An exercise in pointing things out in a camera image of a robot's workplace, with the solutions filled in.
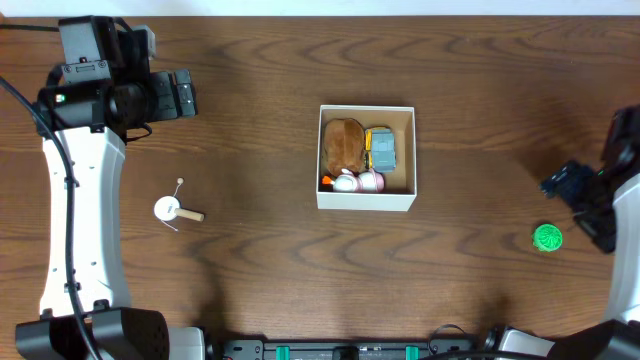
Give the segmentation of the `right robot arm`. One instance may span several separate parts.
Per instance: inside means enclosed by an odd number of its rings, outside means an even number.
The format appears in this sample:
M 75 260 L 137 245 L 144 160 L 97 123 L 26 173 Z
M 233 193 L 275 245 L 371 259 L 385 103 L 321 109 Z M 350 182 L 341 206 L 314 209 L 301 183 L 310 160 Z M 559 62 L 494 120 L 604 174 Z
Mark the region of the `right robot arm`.
M 602 168 L 569 161 L 540 183 L 571 209 L 574 222 L 614 265 L 604 320 L 556 340 L 514 328 L 487 337 L 488 359 L 639 358 L 639 107 L 616 111 Z

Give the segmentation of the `yellow grey toy truck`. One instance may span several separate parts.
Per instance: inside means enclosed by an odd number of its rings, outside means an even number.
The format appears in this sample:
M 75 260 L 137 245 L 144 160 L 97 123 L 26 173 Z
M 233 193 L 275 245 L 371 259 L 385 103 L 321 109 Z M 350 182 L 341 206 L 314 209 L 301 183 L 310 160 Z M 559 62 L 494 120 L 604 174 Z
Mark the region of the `yellow grey toy truck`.
M 388 127 L 365 130 L 365 166 L 378 173 L 391 173 L 396 169 L 395 136 Z

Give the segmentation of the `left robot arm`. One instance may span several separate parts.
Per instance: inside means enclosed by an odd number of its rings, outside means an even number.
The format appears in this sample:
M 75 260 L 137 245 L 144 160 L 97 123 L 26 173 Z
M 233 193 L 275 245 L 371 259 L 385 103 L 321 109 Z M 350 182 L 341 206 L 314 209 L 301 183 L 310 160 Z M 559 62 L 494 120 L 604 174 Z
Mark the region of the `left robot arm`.
M 154 33 L 84 16 L 56 27 L 65 60 L 27 102 L 51 191 L 50 254 L 39 317 L 15 330 L 26 359 L 203 359 L 204 333 L 134 308 L 120 247 L 119 188 L 130 142 L 197 112 L 191 75 L 154 72 Z

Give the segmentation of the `white wooden paddle ball toy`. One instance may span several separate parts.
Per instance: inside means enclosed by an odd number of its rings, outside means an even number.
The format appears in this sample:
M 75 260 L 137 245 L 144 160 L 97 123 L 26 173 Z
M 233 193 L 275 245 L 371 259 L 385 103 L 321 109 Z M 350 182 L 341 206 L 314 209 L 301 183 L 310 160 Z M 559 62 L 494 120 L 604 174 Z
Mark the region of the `white wooden paddle ball toy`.
M 154 216 L 165 226 L 178 232 L 178 229 L 171 225 L 170 222 L 176 218 L 184 218 L 192 221 L 203 222 L 205 215 L 200 212 L 183 208 L 177 197 L 179 189 L 184 184 L 184 179 L 179 177 L 176 181 L 177 185 L 172 195 L 159 198 L 153 207 Z

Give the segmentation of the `brown plush toy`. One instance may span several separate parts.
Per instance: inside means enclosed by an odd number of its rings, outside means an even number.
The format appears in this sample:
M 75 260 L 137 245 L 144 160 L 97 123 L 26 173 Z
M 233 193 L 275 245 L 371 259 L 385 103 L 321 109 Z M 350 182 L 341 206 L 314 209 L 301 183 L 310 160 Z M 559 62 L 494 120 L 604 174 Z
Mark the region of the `brown plush toy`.
M 339 176 L 343 169 L 353 173 L 365 170 L 365 133 L 355 119 L 330 120 L 324 129 L 323 150 L 327 171 Z

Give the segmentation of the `white duck toy pink hat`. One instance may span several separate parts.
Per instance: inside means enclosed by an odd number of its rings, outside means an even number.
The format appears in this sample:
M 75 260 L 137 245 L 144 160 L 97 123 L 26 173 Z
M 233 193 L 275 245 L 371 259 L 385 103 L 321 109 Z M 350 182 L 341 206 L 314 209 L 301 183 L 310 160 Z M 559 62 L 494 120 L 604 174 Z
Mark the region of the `white duck toy pink hat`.
M 323 176 L 321 183 L 330 185 L 334 192 L 341 193 L 380 193 L 385 187 L 384 177 L 373 169 L 358 175 L 343 169 L 342 173 L 335 178 Z

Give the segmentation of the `green ridged plastic disc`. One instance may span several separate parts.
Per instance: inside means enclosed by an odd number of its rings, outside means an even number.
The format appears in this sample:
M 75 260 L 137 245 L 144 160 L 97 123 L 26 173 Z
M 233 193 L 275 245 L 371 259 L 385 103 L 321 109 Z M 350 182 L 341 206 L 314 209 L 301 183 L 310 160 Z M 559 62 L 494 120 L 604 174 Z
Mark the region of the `green ridged plastic disc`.
M 533 245 L 541 252 L 554 252 L 563 244 L 563 235 L 553 224 L 541 224 L 532 234 Z

